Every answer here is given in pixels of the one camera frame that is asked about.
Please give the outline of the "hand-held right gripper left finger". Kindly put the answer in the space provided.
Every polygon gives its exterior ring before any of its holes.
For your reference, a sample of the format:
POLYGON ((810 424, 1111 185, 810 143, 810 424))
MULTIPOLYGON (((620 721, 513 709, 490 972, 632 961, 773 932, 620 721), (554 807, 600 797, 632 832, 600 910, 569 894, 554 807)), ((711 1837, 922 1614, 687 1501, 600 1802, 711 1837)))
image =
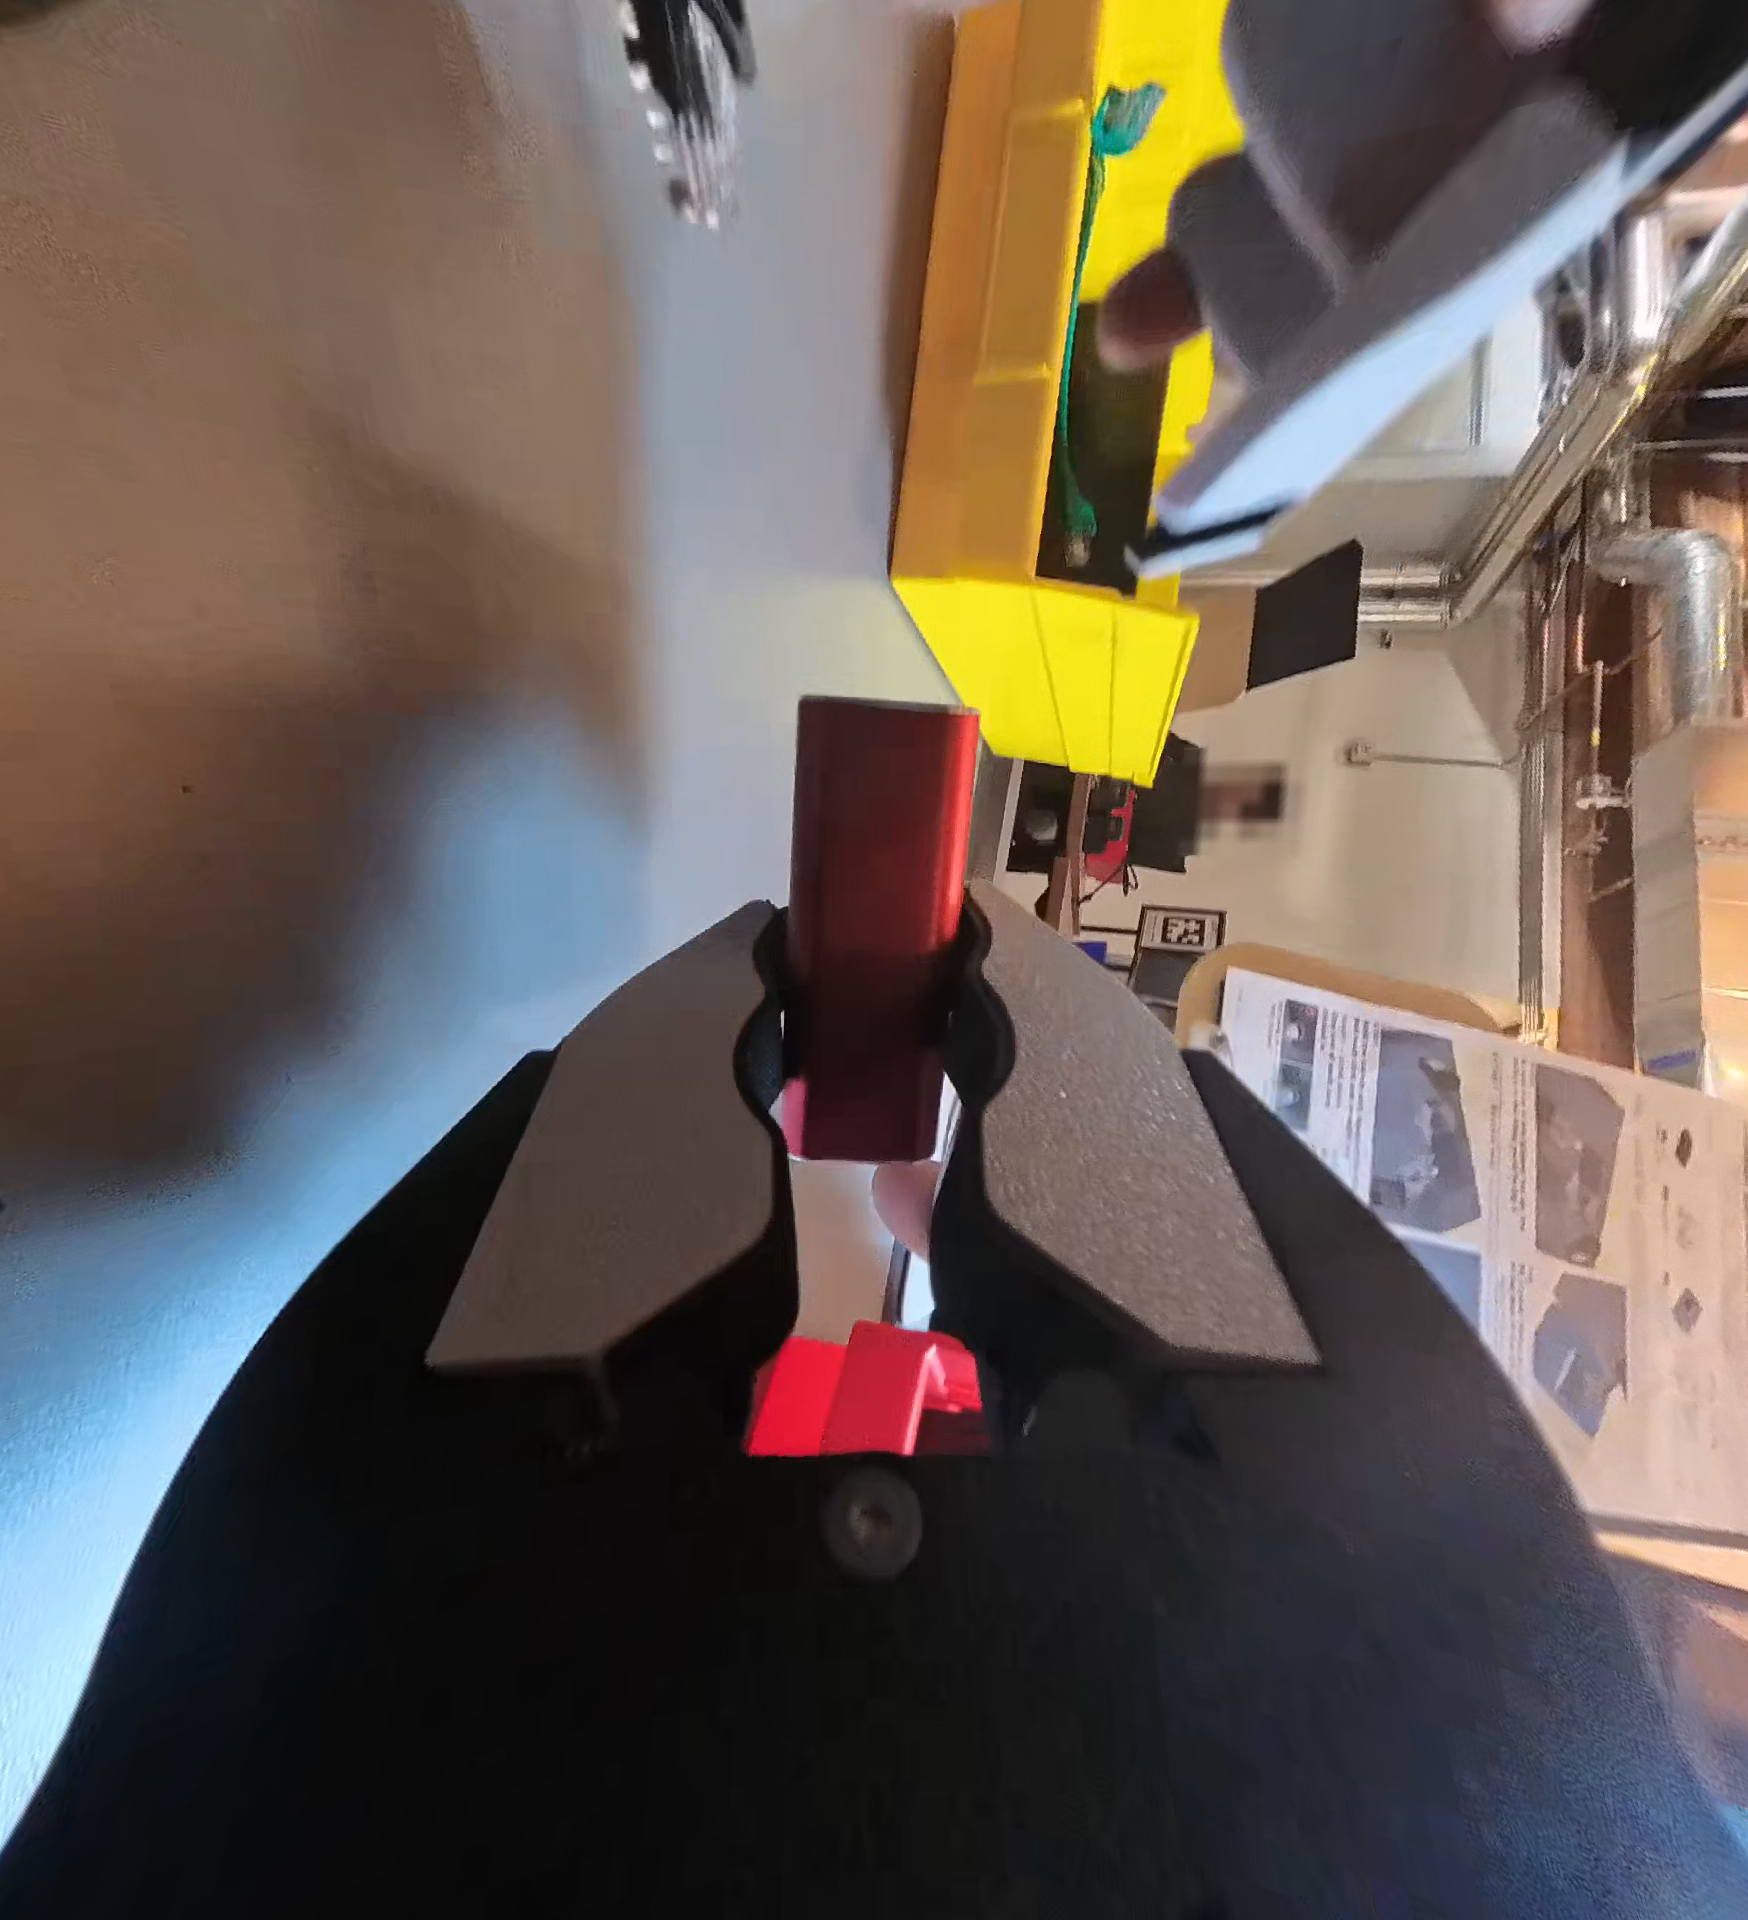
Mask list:
POLYGON ((784 917, 756 895, 592 1006, 551 1058, 424 1363, 551 1376, 592 1432, 740 1435, 797 1329, 784 917))

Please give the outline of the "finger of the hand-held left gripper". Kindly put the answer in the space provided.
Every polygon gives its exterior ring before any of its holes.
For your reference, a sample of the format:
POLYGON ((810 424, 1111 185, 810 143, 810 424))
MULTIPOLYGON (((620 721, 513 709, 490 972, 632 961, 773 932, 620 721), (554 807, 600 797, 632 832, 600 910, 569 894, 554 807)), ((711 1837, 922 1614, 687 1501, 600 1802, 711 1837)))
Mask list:
POLYGON ((1586 9, 1557 75, 1411 212, 1155 487, 1137 579, 1231 561, 1304 511, 1522 294, 1748 113, 1748 9, 1586 9))

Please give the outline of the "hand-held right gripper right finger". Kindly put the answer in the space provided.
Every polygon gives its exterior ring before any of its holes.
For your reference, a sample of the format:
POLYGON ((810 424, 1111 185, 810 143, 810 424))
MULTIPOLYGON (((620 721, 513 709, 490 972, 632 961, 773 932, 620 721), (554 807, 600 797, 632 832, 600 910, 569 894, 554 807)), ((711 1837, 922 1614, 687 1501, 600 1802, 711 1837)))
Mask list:
POLYGON ((1001 888, 961 894, 949 985, 931 1337, 1001 1382, 1317 1370, 1171 1034, 1001 888))

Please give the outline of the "red metal power bank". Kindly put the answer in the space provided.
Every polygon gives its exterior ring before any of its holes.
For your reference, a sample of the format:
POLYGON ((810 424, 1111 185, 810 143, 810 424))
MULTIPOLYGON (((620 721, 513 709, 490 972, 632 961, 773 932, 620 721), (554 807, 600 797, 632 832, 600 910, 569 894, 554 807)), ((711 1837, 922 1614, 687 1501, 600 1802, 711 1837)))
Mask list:
POLYGON ((788 770, 784 1136, 927 1162, 961 922, 974 715, 810 692, 788 770))

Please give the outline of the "person's left hand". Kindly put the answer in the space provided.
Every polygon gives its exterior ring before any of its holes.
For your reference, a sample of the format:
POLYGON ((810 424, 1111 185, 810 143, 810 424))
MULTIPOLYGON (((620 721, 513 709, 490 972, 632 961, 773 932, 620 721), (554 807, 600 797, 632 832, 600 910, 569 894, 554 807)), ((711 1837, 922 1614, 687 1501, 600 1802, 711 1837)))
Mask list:
POLYGON ((1099 365, 1152 371, 1207 338, 1258 381, 1557 75, 1580 21, 1580 0, 1225 9, 1244 143, 1178 182, 1166 242, 1099 294, 1099 365))

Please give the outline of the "red plastic piece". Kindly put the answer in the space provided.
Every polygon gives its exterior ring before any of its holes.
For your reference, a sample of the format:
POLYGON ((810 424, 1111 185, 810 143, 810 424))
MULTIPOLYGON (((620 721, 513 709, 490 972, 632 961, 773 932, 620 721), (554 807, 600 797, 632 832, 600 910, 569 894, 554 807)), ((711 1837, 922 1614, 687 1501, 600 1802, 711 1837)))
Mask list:
POLYGON ((949 1337, 856 1321, 849 1341, 788 1337, 756 1376, 740 1455, 994 1455, 980 1370, 949 1337))

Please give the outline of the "printed instruction poster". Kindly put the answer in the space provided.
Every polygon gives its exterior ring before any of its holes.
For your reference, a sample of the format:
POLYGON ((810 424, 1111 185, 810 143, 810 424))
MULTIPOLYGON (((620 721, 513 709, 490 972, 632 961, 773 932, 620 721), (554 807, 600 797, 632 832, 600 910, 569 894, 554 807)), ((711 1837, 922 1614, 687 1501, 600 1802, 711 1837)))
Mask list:
POLYGON ((1596 1528, 1748 1547, 1748 1114, 1225 972, 1231 1078, 1425 1265, 1596 1528))

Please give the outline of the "yellow plastic bin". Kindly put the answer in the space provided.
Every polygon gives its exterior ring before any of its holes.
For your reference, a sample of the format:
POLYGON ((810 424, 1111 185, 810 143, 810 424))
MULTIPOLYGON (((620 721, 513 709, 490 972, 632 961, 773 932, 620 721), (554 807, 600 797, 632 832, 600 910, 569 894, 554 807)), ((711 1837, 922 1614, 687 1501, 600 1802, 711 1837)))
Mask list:
POLYGON ((1003 762, 1152 782, 1199 650, 1128 553, 1207 411, 1207 338, 1099 376, 1097 305, 1239 149, 1220 0, 1031 0, 958 21, 894 591, 1003 762))

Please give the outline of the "silver ventilation duct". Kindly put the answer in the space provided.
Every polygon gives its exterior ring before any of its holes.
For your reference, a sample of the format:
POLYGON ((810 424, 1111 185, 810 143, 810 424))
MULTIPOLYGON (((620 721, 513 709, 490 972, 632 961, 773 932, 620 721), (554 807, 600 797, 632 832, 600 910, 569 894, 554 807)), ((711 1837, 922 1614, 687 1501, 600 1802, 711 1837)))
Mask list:
POLYGON ((1593 553, 1596 579, 1646 591, 1654 642, 1633 741, 1748 715, 1744 553, 1698 529, 1625 529, 1593 553))

